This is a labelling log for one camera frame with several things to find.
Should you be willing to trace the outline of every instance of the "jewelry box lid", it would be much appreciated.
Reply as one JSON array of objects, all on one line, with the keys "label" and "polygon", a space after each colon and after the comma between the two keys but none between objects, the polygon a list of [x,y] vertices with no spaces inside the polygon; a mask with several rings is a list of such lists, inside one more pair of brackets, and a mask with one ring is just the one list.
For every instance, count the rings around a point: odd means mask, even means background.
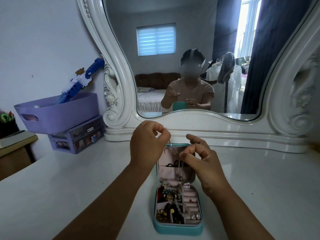
[{"label": "jewelry box lid", "polygon": [[159,161],[156,164],[157,177],[160,182],[168,181],[172,186],[178,185],[178,178],[183,178],[183,183],[192,183],[196,178],[195,171],[186,163],[180,161],[179,153],[184,151],[188,143],[168,143]]}]

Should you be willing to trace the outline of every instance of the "ceiling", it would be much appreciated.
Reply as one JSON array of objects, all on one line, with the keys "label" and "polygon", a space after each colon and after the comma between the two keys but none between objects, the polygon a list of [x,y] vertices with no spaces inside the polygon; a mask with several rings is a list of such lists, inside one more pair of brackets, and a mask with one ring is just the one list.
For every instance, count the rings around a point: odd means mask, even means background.
[{"label": "ceiling", "polygon": [[191,6],[204,0],[105,0],[108,12],[142,13]]}]

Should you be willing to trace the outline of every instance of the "window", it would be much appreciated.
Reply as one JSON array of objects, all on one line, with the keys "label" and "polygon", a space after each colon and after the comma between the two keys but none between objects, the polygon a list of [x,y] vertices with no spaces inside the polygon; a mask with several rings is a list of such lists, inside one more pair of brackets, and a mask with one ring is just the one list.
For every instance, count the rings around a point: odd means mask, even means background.
[{"label": "window", "polygon": [[251,56],[262,0],[242,0],[234,56]]},{"label": "window", "polygon": [[137,28],[139,56],[176,52],[176,25],[164,24]]}]

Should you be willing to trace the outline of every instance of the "jewelry box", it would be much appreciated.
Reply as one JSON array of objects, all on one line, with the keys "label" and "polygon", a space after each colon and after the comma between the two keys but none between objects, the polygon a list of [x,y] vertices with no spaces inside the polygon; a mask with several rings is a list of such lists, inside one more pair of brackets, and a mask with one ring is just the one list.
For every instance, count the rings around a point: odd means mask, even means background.
[{"label": "jewelry box", "polygon": [[190,144],[169,143],[157,162],[157,187],[153,223],[160,234],[198,236],[203,216],[196,188],[191,185],[195,171],[179,160],[179,153]]}]

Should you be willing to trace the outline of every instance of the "green scissors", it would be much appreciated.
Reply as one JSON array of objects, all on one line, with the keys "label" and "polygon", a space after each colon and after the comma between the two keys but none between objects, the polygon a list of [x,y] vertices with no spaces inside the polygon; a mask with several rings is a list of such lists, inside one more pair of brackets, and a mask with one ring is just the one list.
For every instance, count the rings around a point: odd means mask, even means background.
[{"label": "green scissors", "polygon": [[6,122],[9,122],[9,121],[12,121],[13,118],[6,114],[6,113],[3,113],[3,114],[0,114],[0,120],[3,122],[3,123],[6,123]]}]

